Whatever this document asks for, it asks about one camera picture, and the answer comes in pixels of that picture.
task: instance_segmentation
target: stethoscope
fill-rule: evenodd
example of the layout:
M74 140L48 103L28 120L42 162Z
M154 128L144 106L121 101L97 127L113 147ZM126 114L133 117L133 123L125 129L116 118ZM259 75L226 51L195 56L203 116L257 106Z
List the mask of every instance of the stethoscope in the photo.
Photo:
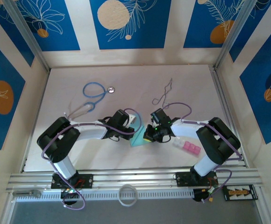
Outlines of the stethoscope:
M93 84L94 84L94 85L100 86L100 87L102 88L103 92L102 92L101 94L94 95L94 96L89 96L89 95L87 95L87 94L85 93L86 88L87 88L89 85L93 85ZM82 115L85 115L85 114L87 114L87 113L93 111L93 110L95 109L95 107L96 107L96 104L98 104L100 101L102 101L103 98L105 97L105 95L106 95L107 93L114 93L114 92L115 92L115 88L112 87L112 86L108 87L108 89L106 90L106 89L104 88L104 86L101 85L100 83L97 83L97 82L90 82L90 83L87 83L87 84L84 86L84 88L83 88L83 94L84 94L84 96L87 97L87 98L97 98L97 97L100 97L100 98L99 98L97 101L95 101L95 102L85 102L84 104L82 104L81 106L79 106L78 108L76 108L74 111L72 111L69 115L67 115L65 112L64 112L64 114L65 114L65 116L66 116L66 118L67 118L68 120L73 120L73 119L78 118L78 117L80 117L80 116L82 116ZM74 114L75 114L77 111L79 111L80 109L82 109L83 107L85 108L85 111L82 112L82 113L77 114L76 116L74 116Z

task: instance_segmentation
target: white ring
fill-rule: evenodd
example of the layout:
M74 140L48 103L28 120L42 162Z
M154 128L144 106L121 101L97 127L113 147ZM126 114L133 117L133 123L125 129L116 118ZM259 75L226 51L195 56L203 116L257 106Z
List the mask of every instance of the white ring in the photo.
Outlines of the white ring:
M125 204L125 203L121 200L121 198L120 198L120 194L121 194L122 191L123 191L124 189L126 189L126 188L130 188L130 189L132 189L132 190L135 192L135 199L134 199L134 201L133 201L132 203L130 203L130 204ZM122 187L120 187L119 193L118 193L118 194L119 194L119 195L118 195L118 200L119 200L120 204L123 205L124 207L131 207L131 206L133 206L133 205L136 203L136 201L137 201L137 199L138 199L138 197L139 197L136 188L135 188L134 186L130 185L130 184L125 184L125 185L123 185Z

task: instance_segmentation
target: orange circle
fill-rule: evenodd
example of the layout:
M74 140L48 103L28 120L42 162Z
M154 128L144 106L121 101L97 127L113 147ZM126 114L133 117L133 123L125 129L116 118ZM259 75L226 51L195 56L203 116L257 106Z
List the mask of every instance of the orange circle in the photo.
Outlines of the orange circle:
M38 35L41 36L42 38L48 37L48 32L45 29L38 29L37 31Z
M9 83L0 81L0 95L3 96L0 96L0 114L6 115L10 113L14 102L13 90Z
M267 89L267 90L264 92L264 99L265 99L267 102L271 102L271 89Z
M224 43L233 24L234 24L234 20L228 20L216 26L211 32L210 41L215 44Z

